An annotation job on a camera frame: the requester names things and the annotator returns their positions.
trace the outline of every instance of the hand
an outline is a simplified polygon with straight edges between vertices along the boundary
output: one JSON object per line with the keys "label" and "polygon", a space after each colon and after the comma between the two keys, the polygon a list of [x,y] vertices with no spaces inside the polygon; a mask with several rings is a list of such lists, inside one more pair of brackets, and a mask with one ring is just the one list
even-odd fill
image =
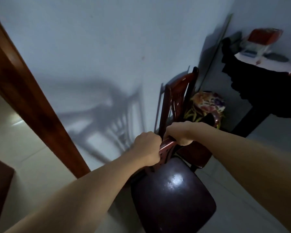
{"label": "hand", "polygon": [[176,139],[179,145],[189,145],[193,142],[193,140],[189,138],[189,134],[190,129],[194,124],[195,123],[189,121],[185,121],[183,123],[172,123],[166,128],[164,139],[168,136],[172,136]]}
{"label": "hand", "polygon": [[136,137],[132,145],[132,153],[141,161],[141,166],[152,166],[160,161],[159,146],[162,139],[153,132],[143,132]]}

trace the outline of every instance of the black tablecloth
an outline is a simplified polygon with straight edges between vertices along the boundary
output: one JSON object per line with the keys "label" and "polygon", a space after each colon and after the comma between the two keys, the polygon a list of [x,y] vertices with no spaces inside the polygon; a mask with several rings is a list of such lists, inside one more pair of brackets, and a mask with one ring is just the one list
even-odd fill
{"label": "black tablecloth", "polygon": [[231,40],[222,42],[222,72],[231,77],[232,88],[241,98],[278,117],[291,118],[291,76],[242,62],[234,56]]}

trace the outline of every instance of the floral stool cover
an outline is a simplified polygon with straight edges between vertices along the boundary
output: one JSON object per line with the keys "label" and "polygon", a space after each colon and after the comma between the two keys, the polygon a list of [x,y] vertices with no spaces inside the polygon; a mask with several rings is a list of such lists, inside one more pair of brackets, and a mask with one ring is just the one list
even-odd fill
{"label": "floral stool cover", "polygon": [[208,113],[214,111],[217,111],[220,117],[224,117],[225,101],[217,93],[210,91],[197,92],[191,98],[191,101],[192,106],[184,115],[184,119],[186,120],[199,122]]}

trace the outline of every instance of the forearm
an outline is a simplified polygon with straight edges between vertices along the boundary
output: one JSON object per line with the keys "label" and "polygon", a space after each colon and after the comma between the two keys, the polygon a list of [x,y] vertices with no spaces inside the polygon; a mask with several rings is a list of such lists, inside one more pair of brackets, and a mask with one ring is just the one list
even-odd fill
{"label": "forearm", "polygon": [[203,124],[193,125],[189,133],[291,231],[291,154]]}
{"label": "forearm", "polygon": [[66,186],[7,232],[94,232],[125,182],[142,166],[131,152]]}

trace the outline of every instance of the person's right arm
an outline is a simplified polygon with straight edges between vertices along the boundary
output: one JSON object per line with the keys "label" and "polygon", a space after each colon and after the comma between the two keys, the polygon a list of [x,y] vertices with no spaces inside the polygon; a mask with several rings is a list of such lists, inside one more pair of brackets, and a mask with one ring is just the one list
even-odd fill
{"label": "person's right arm", "polygon": [[205,123],[173,123],[165,137],[179,145],[193,140],[213,156],[264,208],[291,231],[291,154],[215,129]]}

